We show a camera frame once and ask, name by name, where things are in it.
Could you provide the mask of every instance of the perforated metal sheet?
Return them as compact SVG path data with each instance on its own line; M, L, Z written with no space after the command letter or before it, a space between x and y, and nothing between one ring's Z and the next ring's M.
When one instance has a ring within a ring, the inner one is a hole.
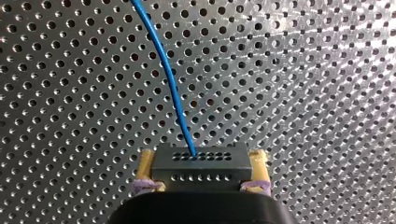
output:
M0 220L104 223L139 150L184 146L121 0L1 0ZM302 223L395 223L393 1L146 1L201 147L272 156Z

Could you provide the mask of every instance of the wire insulation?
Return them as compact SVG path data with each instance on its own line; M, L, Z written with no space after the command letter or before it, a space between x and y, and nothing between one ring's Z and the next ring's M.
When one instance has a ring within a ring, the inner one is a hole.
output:
M186 139L187 146L189 147L190 154L195 157L196 151L194 143L192 142L189 129L187 128L186 120L183 115L183 106L180 102L180 98L177 93L177 86L175 82L174 75L172 73L171 65L168 62L168 58L166 56L165 50L163 48L163 44L160 41L160 38L157 36L157 32L154 30L152 26L149 16L146 13L142 3L140 0L131 0L131 3L134 5L137 14L139 15L142 22L145 24L148 33L151 36L152 42L154 44L155 49L160 55L161 62L163 63L163 69L165 70L166 77L168 79L169 88L171 90L173 103L177 113L178 123L180 125L181 131L183 132L184 138Z

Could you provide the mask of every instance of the dark plastic housing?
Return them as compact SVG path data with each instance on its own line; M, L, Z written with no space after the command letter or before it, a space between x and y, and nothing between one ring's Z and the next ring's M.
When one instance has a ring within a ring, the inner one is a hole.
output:
M191 157L185 147L160 144L151 174L162 181L166 191L239 190L242 181L251 179L252 167L245 144L233 147L198 147Z
M245 192L155 192L120 206L108 224L297 224L274 199Z

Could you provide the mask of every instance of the silver perforated panel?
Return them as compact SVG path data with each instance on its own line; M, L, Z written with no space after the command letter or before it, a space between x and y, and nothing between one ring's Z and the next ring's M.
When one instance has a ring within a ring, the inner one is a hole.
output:
M155 48L127 0L0 2L0 221L104 223L185 145ZM266 149L301 223L395 223L395 2L144 5L197 146Z

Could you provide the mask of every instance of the row of holes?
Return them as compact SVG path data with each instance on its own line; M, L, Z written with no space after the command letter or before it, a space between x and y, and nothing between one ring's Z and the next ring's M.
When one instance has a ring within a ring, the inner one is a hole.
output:
M232 158L231 157L173 157L172 161L230 161Z
M191 155L191 154L190 154L189 152L183 152L183 153L175 152L175 153L173 154L174 157L189 157L190 155ZM208 157L213 157L213 156L217 156L217 157L219 157L219 156L230 157L230 156L231 156L231 153L230 153L230 152L224 152L224 153L222 153L222 152L199 152L199 153L198 153L198 156L200 156L200 157L204 157L204 156L208 156Z
M172 181L231 181L231 175L172 175Z

